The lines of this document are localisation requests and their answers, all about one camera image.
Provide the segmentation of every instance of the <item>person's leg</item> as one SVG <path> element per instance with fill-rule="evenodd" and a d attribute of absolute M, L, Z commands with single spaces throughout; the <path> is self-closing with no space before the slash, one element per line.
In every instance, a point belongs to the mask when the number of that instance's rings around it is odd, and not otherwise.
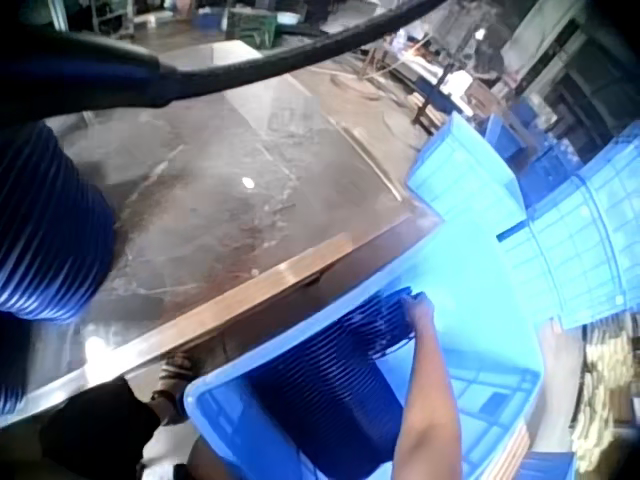
<path fill-rule="evenodd" d="M 178 354 L 165 363 L 148 403 L 135 397 L 124 378 L 82 392 L 40 431 L 43 455 L 88 480 L 135 480 L 157 428 L 184 419 L 182 393 L 192 379 L 191 362 Z"/>

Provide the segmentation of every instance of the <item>black pants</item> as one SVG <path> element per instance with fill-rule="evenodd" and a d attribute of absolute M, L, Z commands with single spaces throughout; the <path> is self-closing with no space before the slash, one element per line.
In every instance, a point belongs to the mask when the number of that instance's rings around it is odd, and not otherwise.
<path fill-rule="evenodd" d="M 136 480 L 160 419 L 124 378 L 72 398 L 40 431 L 43 455 L 89 480 Z"/>

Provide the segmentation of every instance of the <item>green box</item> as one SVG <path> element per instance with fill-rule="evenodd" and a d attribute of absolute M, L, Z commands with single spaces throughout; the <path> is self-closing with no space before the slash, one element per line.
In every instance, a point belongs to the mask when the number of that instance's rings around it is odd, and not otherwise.
<path fill-rule="evenodd" d="M 271 48 L 277 14 L 267 10 L 232 8 L 227 17 L 227 40 L 242 40 L 258 50 Z"/>

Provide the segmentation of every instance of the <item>sandal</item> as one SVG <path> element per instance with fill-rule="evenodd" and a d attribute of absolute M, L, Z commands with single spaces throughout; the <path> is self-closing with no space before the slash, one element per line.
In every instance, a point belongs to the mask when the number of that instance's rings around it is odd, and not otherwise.
<path fill-rule="evenodd" d="M 151 394 L 151 400 L 164 398 L 173 406 L 175 413 L 163 425 L 179 425 L 188 420 L 184 408 L 184 391 L 196 378 L 196 369 L 187 354 L 174 353 L 165 360 L 158 388 Z"/>

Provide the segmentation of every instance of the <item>workshop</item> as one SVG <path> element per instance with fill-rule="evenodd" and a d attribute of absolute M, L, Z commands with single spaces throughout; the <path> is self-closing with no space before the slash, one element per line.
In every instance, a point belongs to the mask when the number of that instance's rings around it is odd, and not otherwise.
<path fill-rule="evenodd" d="M 5 3 L 0 479 L 637 477 L 623 2 Z"/>

